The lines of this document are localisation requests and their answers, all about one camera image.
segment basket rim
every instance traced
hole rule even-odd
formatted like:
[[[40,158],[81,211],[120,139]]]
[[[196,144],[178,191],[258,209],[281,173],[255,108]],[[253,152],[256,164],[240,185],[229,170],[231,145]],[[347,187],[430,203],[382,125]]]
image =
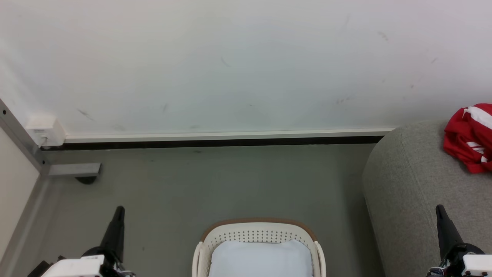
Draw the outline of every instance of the basket rim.
[[[254,223],[254,222],[261,222],[261,223],[283,223],[283,224],[290,224],[290,225],[295,225],[298,227],[301,227],[306,231],[306,233],[311,237],[313,242],[318,241],[316,238],[316,235],[314,234],[313,231],[304,223],[292,220],[292,219],[284,219],[284,218],[275,218],[275,217],[246,217],[246,218],[235,218],[235,219],[227,219],[223,221],[219,221],[214,223],[212,226],[210,226],[202,235],[202,238],[200,239],[201,242],[205,241],[205,238],[208,236],[208,234],[215,228],[222,226],[222,225],[228,225],[228,224],[236,224],[236,223]]]

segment white laundry basket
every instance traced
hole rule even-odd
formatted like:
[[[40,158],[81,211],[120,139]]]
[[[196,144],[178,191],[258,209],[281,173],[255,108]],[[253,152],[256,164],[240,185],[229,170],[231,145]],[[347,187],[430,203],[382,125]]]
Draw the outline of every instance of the white laundry basket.
[[[297,240],[309,248],[314,277],[326,277],[323,249],[303,223],[278,218],[242,218],[218,222],[202,236],[193,255],[192,277],[207,277],[212,253],[224,241],[281,243]]]

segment red clothing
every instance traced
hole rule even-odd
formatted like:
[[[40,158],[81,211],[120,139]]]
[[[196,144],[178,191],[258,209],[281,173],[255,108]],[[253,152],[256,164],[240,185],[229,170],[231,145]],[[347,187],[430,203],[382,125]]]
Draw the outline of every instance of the red clothing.
[[[492,104],[461,108],[444,129],[444,150],[471,173],[492,171]]]

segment folded cloth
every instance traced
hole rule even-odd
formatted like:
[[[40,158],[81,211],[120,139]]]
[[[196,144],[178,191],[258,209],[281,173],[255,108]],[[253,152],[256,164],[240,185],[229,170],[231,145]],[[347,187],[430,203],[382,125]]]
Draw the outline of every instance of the folded cloth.
[[[444,150],[460,159],[468,171],[492,171],[492,104],[461,108],[444,131]]]
[[[226,241],[212,253],[209,277],[312,277],[304,244]]]

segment gray sofa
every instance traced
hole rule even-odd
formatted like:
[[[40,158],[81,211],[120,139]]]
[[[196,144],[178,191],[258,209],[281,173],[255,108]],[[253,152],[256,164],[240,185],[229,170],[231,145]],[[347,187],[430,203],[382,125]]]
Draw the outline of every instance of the gray sofa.
[[[424,277],[439,264],[435,206],[465,242],[492,254],[492,174],[470,174],[442,149],[444,121],[395,129],[374,148],[364,194],[387,277]]]

